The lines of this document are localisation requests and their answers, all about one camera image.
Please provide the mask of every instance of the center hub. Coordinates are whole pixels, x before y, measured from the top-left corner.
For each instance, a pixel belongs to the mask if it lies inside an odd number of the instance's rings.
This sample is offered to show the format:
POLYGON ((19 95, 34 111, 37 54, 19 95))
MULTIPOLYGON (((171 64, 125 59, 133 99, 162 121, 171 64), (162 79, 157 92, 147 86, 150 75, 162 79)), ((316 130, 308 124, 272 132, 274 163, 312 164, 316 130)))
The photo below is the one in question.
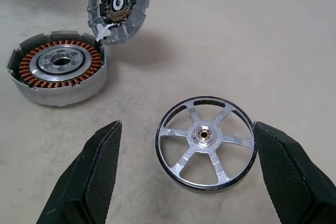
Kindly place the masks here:
POLYGON ((56 45, 42 50, 36 55, 37 66, 45 74, 52 76, 75 72, 85 62, 83 48, 76 45, 56 45))
POLYGON ((215 132, 206 125, 201 125, 194 132, 194 140, 201 147, 209 146, 215 139, 215 132))

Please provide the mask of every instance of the aluminum ring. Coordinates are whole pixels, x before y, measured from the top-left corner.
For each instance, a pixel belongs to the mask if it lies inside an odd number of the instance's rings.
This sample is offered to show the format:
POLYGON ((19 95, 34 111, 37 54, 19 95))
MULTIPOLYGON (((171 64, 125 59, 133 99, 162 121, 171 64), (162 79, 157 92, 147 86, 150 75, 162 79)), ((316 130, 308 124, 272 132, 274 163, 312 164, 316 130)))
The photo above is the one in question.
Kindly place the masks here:
POLYGON ((251 169, 256 155, 257 149, 255 148, 254 135, 252 130, 252 121, 246 115, 246 113, 240 109, 235 104, 216 97, 195 97, 185 100, 172 109, 163 117, 159 124, 156 132, 155 138, 155 148, 159 161, 164 168, 164 170, 178 183, 186 186, 190 189, 201 190, 201 191, 216 191, 224 188, 233 186, 234 184, 241 181, 246 174, 251 169), (200 114, 198 113, 196 107, 197 105, 210 104, 215 106, 220 106, 223 109, 212 121, 202 120, 200 114), (173 119, 181 111, 188 109, 194 123, 188 130, 175 130, 166 128, 167 124, 171 119, 173 119), (235 113, 248 127, 251 138, 244 139, 235 136, 227 136, 222 133, 219 128, 221 121, 227 117, 230 113, 235 113), (181 136, 187 139, 189 144, 189 149, 184 153, 181 159, 173 166, 169 167, 166 163, 161 148, 161 137, 163 136, 181 136), (232 143, 240 146, 245 146, 251 149, 251 156, 248 164, 234 177, 229 177, 216 154, 216 150, 219 148, 222 142, 232 143), (185 164, 190 160, 190 158, 196 153, 206 153, 209 155, 212 164, 214 165, 218 183, 213 185, 202 185, 188 181, 180 176, 181 170, 184 168, 185 164))
POLYGON ((56 45, 37 53, 29 63, 31 73, 45 81, 67 81, 84 74, 92 64, 91 53, 76 45, 56 45), (69 62, 57 66, 53 64, 57 56, 66 53, 69 62))

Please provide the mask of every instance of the spoke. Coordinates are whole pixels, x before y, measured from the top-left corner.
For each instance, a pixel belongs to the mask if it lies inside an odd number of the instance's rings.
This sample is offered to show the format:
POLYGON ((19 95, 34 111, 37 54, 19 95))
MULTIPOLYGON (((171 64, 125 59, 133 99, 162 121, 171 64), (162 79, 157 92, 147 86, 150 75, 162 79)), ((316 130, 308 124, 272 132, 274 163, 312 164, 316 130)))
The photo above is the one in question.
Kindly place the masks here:
POLYGON ((191 117, 193 118, 194 122, 199 122, 199 121, 202 120, 201 115, 196 110, 196 107, 195 107, 193 101, 186 102, 185 105, 186 105, 187 109, 189 110, 189 113, 190 113, 191 117))
POLYGON ((160 137, 161 136, 183 136, 187 137, 188 131, 185 130, 176 130, 176 129, 167 129, 161 128, 160 137))
POLYGON ((251 150, 254 149, 254 139, 251 138, 241 138, 236 136, 223 136, 221 138, 222 142, 236 144, 240 146, 249 147, 251 150))
POLYGON ((218 177, 218 183, 222 184, 222 183, 226 183, 230 180, 230 178, 227 176, 227 174, 224 171, 224 168, 221 164, 221 161, 219 160, 217 153, 216 152, 211 152, 209 153, 211 162, 213 164, 213 166, 215 167, 215 171, 218 177))
POLYGON ((219 125, 225 117, 227 117, 235 108, 229 104, 225 104, 225 107, 220 111, 220 113, 215 117, 213 122, 219 125))
POLYGON ((182 171, 182 169, 184 168, 185 164, 188 162, 188 160, 192 157, 192 155, 194 155, 195 150, 192 148, 189 148, 186 153, 183 154, 183 156, 180 158, 180 160, 176 163, 176 165, 174 165, 171 168, 171 171, 179 176, 180 172, 182 171))

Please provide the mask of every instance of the inner ring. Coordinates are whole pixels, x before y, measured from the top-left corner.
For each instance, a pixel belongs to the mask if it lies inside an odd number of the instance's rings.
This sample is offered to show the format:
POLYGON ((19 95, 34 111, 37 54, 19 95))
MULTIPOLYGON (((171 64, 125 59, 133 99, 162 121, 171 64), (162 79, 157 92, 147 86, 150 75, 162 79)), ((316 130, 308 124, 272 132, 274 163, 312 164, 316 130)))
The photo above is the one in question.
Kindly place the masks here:
POLYGON ((124 2, 125 0, 113 0, 112 1, 113 9, 115 9, 116 11, 121 10, 124 6, 124 2))
POLYGON ((216 140, 215 131, 206 125, 201 125, 194 131, 194 141, 200 147, 208 147, 216 140))
POLYGON ((91 53, 83 47, 62 44, 38 52, 31 59, 29 69, 38 79, 58 82, 84 74, 92 64, 91 53))

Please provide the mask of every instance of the brushless motor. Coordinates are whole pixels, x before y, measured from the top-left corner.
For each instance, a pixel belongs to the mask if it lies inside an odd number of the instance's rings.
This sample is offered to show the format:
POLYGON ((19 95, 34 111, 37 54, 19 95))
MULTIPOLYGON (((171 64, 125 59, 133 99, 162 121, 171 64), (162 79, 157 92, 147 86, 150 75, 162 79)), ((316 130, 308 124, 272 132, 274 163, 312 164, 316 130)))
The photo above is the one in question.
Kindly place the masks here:
POLYGON ((149 0, 89 0, 89 27, 40 34, 20 44, 7 65, 20 92, 33 102, 64 106, 99 92, 107 80, 105 45, 130 39, 142 26, 149 0))
POLYGON ((33 102, 64 106, 98 93, 107 80, 104 48, 76 31, 40 34, 20 44, 7 65, 20 92, 33 102))

